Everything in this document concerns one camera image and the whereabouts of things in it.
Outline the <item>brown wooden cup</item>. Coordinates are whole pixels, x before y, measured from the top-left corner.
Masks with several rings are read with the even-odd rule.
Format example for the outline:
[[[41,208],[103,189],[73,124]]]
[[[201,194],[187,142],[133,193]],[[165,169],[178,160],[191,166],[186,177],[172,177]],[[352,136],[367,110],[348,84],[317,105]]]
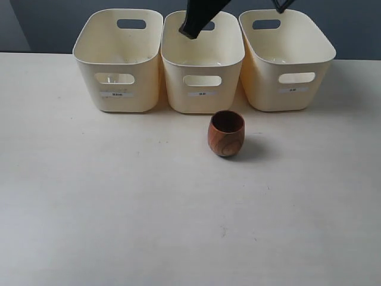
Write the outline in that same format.
[[[208,127],[208,145],[211,151],[220,157],[232,157],[238,154],[245,140],[245,121],[231,110],[216,112]]]

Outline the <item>cream right storage bin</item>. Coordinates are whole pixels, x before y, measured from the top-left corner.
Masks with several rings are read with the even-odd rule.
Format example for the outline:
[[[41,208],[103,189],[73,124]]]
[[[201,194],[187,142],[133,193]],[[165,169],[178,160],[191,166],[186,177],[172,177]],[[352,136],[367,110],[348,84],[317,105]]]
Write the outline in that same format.
[[[303,110],[336,50],[306,14],[250,10],[239,16],[245,45],[241,82],[249,103],[266,112]]]

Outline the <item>cream storage bin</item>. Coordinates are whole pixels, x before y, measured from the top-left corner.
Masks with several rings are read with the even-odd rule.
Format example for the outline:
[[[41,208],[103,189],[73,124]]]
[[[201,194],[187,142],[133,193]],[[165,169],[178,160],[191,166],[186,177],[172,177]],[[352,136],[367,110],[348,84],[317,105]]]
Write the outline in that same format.
[[[306,14],[250,10],[239,16],[245,45],[241,82],[249,103],[266,112],[303,110],[336,50]]]
[[[231,107],[245,56],[237,18],[227,12],[213,19],[214,28],[196,39],[179,32],[185,11],[164,20],[161,57],[168,102],[180,113],[213,114]]]
[[[160,93],[163,16],[154,10],[111,8],[92,14],[73,56],[96,107],[142,113]]]

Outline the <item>cream middle storage bin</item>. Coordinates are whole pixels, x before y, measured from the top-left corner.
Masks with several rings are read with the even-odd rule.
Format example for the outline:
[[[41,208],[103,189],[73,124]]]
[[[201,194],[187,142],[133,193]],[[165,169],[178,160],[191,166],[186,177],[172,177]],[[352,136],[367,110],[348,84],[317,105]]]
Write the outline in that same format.
[[[213,19],[214,28],[196,39],[179,32],[185,11],[164,20],[161,57],[168,102],[180,113],[213,114],[231,107],[245,56],[237,18],[227,12]]]

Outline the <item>cream left storage bin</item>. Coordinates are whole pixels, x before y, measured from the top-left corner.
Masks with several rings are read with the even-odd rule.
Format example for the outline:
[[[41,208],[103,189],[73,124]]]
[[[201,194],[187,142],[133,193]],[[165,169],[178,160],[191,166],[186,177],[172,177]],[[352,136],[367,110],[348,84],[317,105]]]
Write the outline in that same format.
[[[154,10],[111,8],[92,14],[73,56],[96,107],[142,113],[160,93],[163,16]]]

